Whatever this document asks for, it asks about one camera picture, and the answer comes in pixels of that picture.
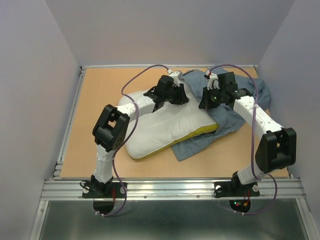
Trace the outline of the blue grey pillowcase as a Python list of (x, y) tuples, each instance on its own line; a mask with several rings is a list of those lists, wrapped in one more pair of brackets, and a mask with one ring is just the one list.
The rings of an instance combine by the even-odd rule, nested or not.
[[(186, 85), (190, 88), (192, 95), (197, 99), (202, 99), (203, 88), (207, 87), (205, 73), (200, 70), (191, 70), (183, 74)], [(270, 91), (262, 78), (253, 78), (258, 89), (258, 105), (267, 110), (270, 105)], [(238, 87), (246, 88), (256, 97), (254, 84), (249, 77), (235, 74), (235, 80)], [(190, 158), (208, 147), (214, 140), (223, 137), (229, 133), (238, 131), (246, 122), (236, 112), (227, 105), (220, 105), (218, 108), (210, 109), (207, 114), (217, 123), (218, 128), (215, 131), (194, 136), (182, 142), (171, 146), (176, 159), (181, 162)]]

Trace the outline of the white pillow yellow edge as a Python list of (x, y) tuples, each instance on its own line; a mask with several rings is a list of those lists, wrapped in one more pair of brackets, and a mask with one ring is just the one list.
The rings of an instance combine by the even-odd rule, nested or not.
[(132, 159), (140, 160), (174, 144), (195, 136), (210, 133), (219, 125), (205, 110), (198, 109), (199, 101), (187, 93), (183, 105), (168, 102), (154, 113), (138, 118), (138, 124), (125, 147)]

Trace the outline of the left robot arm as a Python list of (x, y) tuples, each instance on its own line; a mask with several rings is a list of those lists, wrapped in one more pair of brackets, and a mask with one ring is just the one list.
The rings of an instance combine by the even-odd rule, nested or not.
[(93, 130), (96, 144), (96, 167), (90, 180), (84, 184), (84, 198), (107, 198), (113, 187), (113, 166), (117, 151), (125, 143), (129, 123), (138, 122), (139, 117), (151, 114), (164, 106), (183, 105), (189, 102), (186, 96), (183, 73), (173, 71), (162, 75), (156, 86), (137, 100), (113, 106), (108, 104), (101, 112)]

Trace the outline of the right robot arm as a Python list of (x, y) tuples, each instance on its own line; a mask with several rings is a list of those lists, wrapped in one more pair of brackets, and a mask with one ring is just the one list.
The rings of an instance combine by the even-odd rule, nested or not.
[(257, 103), (246, 88), (239, 88), (235, 74), (214, 74), (207, 71), (199, 109), (211, 110), (224, 104), (240, 115), (250, 126), (252, 137), (259, 145), (252, 153), (251, 163), (235, 172), (230, 181), (221, 182), (214, 191), (216, 198), (258, 195), (258, 184), (265, 175), (296, 162), (297, 133), (275, 122)]

